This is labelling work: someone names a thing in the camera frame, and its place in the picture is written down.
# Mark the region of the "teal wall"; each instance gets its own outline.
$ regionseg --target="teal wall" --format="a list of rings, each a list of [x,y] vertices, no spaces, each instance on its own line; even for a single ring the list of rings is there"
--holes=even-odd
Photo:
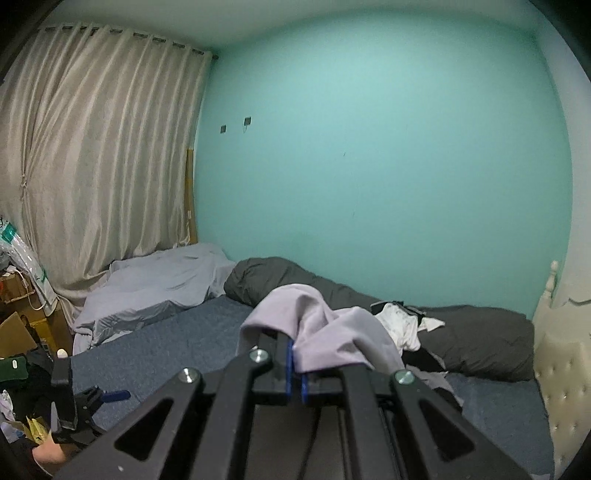
[[[222,51],[196,149],[200,241],[234,260],[530,315],[566,253],[562,110],[534,38],[493,22],[363,12]]]

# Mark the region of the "ceiling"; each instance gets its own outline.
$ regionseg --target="ceiling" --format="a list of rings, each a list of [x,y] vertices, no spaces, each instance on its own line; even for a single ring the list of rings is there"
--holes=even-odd
[[[63,0],[46,24],[93,21],[220,50],[292,22],[374,7],[477,14],[526,30],[538,19],[528,0]]]

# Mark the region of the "metal bolt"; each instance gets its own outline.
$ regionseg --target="metal bolt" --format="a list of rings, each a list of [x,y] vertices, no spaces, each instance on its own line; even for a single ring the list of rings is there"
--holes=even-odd
[[[178,374],[178,379],[183,383],[193,383],[199,378],[199,372],[194,368],[183,368]]]
[[[414,374],[410,370],[398,370],[394,378],[401,385],[410,385],[414,382]]]
[[[253,350],[251,352],[250,357],[253,362],[260,364],[261,362],[267,361],[269,354],[265,350],[258,348],[257,350]]]

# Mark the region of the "headboard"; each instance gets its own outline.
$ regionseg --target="headboard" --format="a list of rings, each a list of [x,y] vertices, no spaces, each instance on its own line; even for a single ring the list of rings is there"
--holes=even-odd
[[[569,298],[553,306],[558,262],[550,268],[533,318],[534,372],[548,411],[558,478],[591,429],[591,301]]]

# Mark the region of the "curtain fold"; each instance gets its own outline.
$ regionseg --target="curtain fold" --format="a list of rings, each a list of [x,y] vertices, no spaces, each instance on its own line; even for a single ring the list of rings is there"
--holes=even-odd
[[[113,260],[188,243],[186,152],[211,58],[131,29],[59,25],[0,86],[0,213],[69,320]]]

